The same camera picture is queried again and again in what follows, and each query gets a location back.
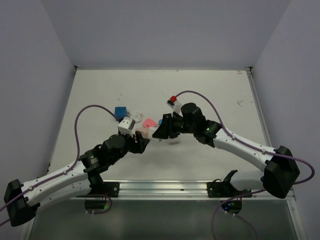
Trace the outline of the blue cube socket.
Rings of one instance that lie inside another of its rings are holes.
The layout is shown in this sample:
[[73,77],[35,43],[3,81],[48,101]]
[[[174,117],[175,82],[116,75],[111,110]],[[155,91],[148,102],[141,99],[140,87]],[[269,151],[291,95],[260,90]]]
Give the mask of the blue cube socket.
[[116,120],[119,122],[122,121],[125,117],[130,116],[130,112],[126,106],[116,106],[114,108],[114,116]]

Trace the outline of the peach cube socket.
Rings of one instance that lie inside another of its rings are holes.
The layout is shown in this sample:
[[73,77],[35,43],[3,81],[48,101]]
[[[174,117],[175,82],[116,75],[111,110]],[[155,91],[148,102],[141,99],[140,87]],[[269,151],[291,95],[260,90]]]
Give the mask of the peach cube socket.
[[139,127],[135,129],[135,135],[141,135],[142,138],[144,139],[149,139],[149,129],[145,127]]

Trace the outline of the white charger plug front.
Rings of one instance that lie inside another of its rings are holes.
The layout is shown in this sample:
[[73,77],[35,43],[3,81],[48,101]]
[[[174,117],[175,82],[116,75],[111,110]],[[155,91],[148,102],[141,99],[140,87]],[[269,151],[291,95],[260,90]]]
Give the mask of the white charger plug front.
[[160,139],[160,138],[153,137],[153,134],[158,130],[158,127],[149,127],[147,130],[148,130],[147,138],[150,141],[154,141],[154,142],[158,142],[158,143],[160,143],[162,141],[162,139]]

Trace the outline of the white plug adapter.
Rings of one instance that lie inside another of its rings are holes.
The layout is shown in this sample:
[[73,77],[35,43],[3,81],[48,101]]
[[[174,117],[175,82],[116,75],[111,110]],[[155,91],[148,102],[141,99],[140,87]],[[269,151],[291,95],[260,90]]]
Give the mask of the white plug adapter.
[[136,122],[136,123],[139,123],[142,121],[143,119],[143,114],[140,113],[140,112],[134,112],[131,116],[131,118]]

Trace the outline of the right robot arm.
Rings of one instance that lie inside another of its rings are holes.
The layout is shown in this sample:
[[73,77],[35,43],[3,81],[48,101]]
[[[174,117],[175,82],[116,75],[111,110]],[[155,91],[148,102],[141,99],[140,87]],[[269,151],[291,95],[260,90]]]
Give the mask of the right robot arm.
[[221,182],[209,182],[207,186],[215,197],[234,197],[252,190],[265,190],[284,199],[300,175],[288,148],[274,149],[228,133],[220,123],[206,119],[195,103],[184,104],[181,114],[164,114],[161,124],[148,137],[167,140],[180,134],[192,134],[201,144],[227,151],[257,168],[253,171],[235,169]]

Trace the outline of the pink extension socket plug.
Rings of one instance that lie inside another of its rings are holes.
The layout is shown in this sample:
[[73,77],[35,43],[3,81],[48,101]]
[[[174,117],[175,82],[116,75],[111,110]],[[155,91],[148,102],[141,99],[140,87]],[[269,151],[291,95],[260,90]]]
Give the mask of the pink extension socket plug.
[[144,120],[144,122],[142,123],[142,127],[143,128],[151,128],[151,127],[156,127],[157,123],[152,120],[151,118],[147,118]]

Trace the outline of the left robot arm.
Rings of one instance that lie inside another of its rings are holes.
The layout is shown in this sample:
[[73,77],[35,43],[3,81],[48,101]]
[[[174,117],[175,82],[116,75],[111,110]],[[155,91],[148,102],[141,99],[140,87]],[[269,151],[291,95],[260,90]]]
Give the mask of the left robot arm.
[[102,144],[78,155],[75,162],[31,181],[11,181],[4,194],[4,206],[13,227],[32,220],[49,205],[74,197],[109,198],[100,176],[127,153],[142,154],[150,140],[137,132],[133,136],[114,134]]

